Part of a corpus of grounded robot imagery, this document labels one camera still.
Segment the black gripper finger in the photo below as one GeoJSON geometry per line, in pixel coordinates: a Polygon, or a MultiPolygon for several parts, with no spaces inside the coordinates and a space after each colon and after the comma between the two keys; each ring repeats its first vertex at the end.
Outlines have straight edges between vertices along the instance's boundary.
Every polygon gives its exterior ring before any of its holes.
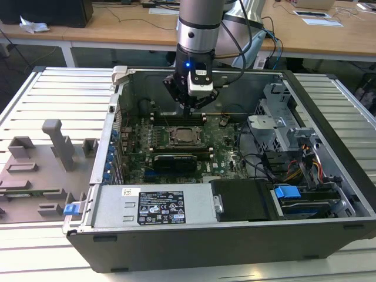
{"type": "Polygon", "coordinates": [[[189,116],[191,116],[195,110],[199,110],[207,106],[209,103],[214,102],[217,99],[218,95],[219,95],[219,91],[214,89],[211,92],[211,94],[203,98],[191,97],[190,104],[189,104],[190,105],[189,116]]]}
{"type": "Polygon", "coordinates": [[[187,78],[180,75],[168,75],[163,84],[175,102],[178,102],[183,109],[185,118],[191,115],[190,96],[188,94],[187,78]]]}

